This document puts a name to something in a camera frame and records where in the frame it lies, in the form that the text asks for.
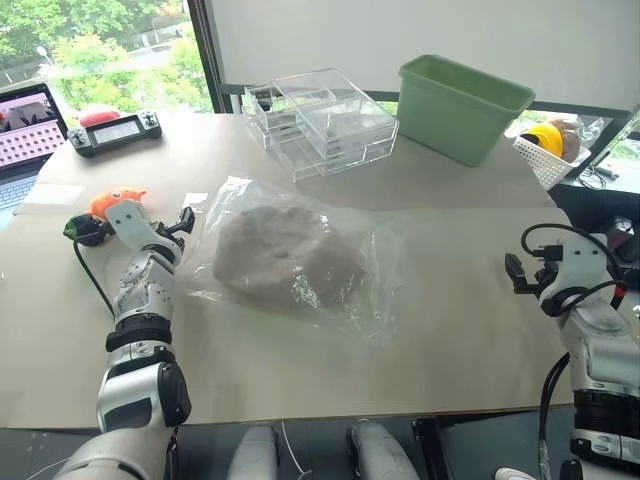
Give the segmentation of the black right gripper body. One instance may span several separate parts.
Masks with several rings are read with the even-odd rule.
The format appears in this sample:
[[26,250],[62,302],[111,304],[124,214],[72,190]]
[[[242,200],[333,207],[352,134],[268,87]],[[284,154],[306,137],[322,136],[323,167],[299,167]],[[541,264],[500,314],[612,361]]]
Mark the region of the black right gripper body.
[[535,284],[534,295],[540,296],[542,292],[549,287],[558,275],[558,262],[546,260],[543,268],[534,275],[537,283]]

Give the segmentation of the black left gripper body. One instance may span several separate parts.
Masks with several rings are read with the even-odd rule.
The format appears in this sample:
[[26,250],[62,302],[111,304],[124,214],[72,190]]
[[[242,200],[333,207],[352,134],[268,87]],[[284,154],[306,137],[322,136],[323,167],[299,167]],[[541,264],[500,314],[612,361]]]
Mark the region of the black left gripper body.
[[176,269],[183,258],[185,241],[168,233],[164,227],[152,227],[152,233],[152,239],[147,241],[147,249],[159,254]]

